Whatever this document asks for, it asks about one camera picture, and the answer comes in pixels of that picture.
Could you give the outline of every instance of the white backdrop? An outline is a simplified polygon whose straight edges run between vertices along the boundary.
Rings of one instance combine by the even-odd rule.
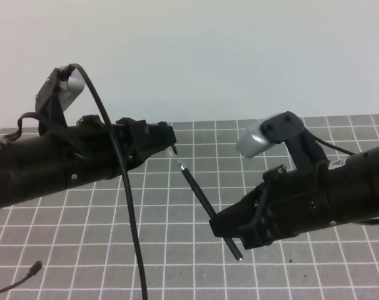
[[[379,0],[0,0],[0,126],[71,62],[112,119],[379,113]]]

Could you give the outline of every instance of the wire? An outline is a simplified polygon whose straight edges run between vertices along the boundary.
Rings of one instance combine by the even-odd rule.
[[[379,225],[379,218],[378,219],[370,219],[366,221],[359,221],[359,222],[353,222],[354,224],[359,225]]]
[[[7,292],[7,291],[9,291],[11,289],[14,289],[14,288],[18,287],[19,285],[25,283],[28,279],[30,279],[31,277],[37,275],[37,273],[41,269],[42,269],[42,263],[40,261],[36,261],[31,266],[31,268],[29,268],[29,271],[28,271],[26,277],[20,279],[19,281],[15,282],[14,284],[11,284],[10,286],[6,286],[6,287],[0,289],[0,294],[4,293],[4,292]]]
[[[116,155],[116,158],[118,160],[118,164],[119,164],[120,171],[121,171],[121,177],[123,179],[124,189],[126,191],[129,224],[131,227],[131,235],[133,236],[135,255],[137,257],[139,280],[141,282],[141,290],[142,290],[142,299],[148,300],[148,290],[146,288],[145,268],[144,268],[144,262],[143,262],[142,254],[141,254],[141,246],[139,245],[138,231],[137,231],[136,220],[135,220],[133,194],[131,192],[131,186],[129,183],[128,172],[127,172],[126,166],[124,164],[123,152],[121,150],[121,146],[120,146],[118,137],[117,137],[117,135],[113,129],[113,125],[110,121],[108,113],[106,112],[106,110],[103,106],[102,100],[99,97],[98,93],[96,92],[96,89],[95,89],[92,81],[90,80],[89,76],[87,75],[86,71],[79,64],[70,64],[67,68],[71,69],[71,67],[77,69],[77,71],[83,77],[84,82],[87,85],[89,91],[91,92],[92,97],[94,98],[95,103],[96,103],[96,105],[97,105],[97,107],[98,107],[98,109],[102,115],[103,121],[106,125],[106,129],[109,132],[110,141],[112,143],[114,154]]]
[[[353,153],[353,152],[351,152],[351,151],[345,150],[345,149],[343,149],[343,148],[341,148],[341,147],[338,147],[338,146],[336,146],[336,145],[331,145],[330,143],[328,143],[328,142],[326,142],[326,141],[324,141],[324,140],[318,138],[317,136],[315,136],[315,135],[313,135],[313,134],[312,134],[312,136],[313,136],[313,138],[315,139],[316,142],[318,142],[318,143],[320,143],[320,144],[322,144],[322,145],[325,145],[326,147],[332,148],[332,149],[334,149],[334,150],[337,150],[337,151],[339,151],[339,152],[345,153],[345,154],[347,154],[347,155],[354,155],[354,154],[355,154],[355,153]]]

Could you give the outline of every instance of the grid mat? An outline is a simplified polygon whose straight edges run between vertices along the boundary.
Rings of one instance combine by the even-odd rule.
[[[379,146],[379,115],[306,117],[318,137],[360,152]],[[292,162],[284,145],[253,159],[235,142],[246,121],[173,123],[178,151],[217,211]],[[0,129],[0,138],[13,129]],[[35,135],[25,129],[23,138]],[[325,148],[336,160],[342,155]],[[165,153],[130,172],[151,300],[379,300],[379,226],[345,225],[243,251],[236,262]],[[0,209],[0,299],[140,299],[123,184],[100,181]]]

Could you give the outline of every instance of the black bracket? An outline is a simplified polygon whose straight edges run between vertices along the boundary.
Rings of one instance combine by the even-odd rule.
[[[260,129],[269,141],[286,144],[300,173],[310,173],[317,162],[327,160],[324,150],[302,120],[292,112],[287,111],[264,121]]]

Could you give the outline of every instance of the cable connector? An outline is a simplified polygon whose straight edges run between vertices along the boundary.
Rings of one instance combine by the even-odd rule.
[[[14,284],[11,284],[10,286],[6,286],[2,289],[0,289],[0,294],[1,293],[4,293],[4,292],[7,292],[11,289],[14,289],[20,285],[22,285],[23,283],[25,283],[28,279],[30,279],[31,277],[37,275],[37,273],[42,269],[42,262],[41,261],[36,261],[33,266],[31,266],[31,268],[29,268],[29,271],[26,275],[26,277],[20,279],[19,281],[15,282]]]
[[[29,268],[29,272],[27,273],[27,277],[33,277],[35,275],[38,274],[38,272],[40,272],[40,270],[42,269],[42,262],[41,261],[36,261],[32,266],[31,268]]]

